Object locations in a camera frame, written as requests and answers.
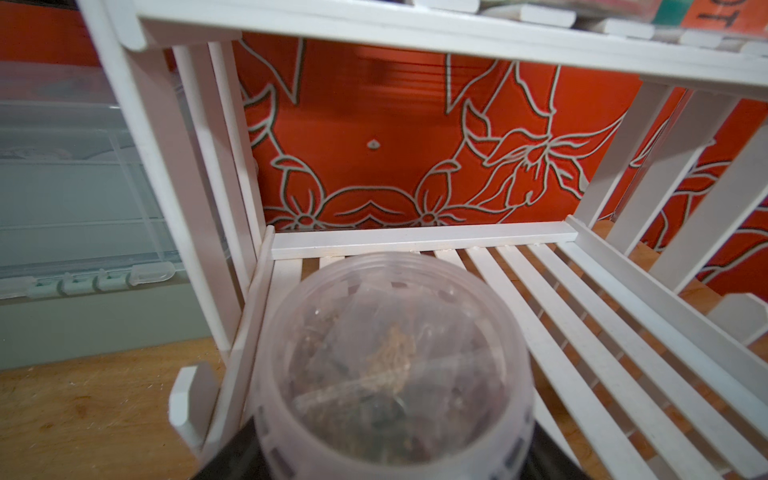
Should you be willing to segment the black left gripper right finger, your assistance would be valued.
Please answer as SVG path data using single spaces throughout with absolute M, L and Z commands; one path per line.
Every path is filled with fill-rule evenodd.
M 551 436 L 535 423 L 520 480 L 591 480 Z

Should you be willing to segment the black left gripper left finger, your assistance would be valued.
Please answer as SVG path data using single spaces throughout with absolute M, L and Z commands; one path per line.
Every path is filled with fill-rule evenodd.
M 192 480 L 270 480 L 253 419 Z

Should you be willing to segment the white slatted two-tier shelf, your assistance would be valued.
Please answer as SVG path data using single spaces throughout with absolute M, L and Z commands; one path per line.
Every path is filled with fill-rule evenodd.
M 265 325 L 302 263 L 382 252 L 471 260 L 592 452 L 616 479 L 767 475 L 767 365 L 681 291 L 767 193 L 754 133 L 650 270 L 630 257 L 767 61 L 376 1 L 82 1 L 99 60 L 226 365 L 178 375 L 169 418 L 202 469 L 253 419 Z M 632 73 L 642 85 L 560 222 L 278 233 L 264 220 L 232 44 L 293 34 Z

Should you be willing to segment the small clear cup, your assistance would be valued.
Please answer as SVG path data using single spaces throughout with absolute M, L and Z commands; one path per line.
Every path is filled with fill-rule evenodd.
M 347 258 L 280 302 L 253 417 L 275 479 L 517 479 L 534 430 L 521 328 L 482 280 L 415 253 Z

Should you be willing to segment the seed jar radish lid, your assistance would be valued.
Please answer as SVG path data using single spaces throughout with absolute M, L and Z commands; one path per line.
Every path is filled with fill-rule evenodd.
M 655 25 L 767 37 L 767 0 L 664 0 Z

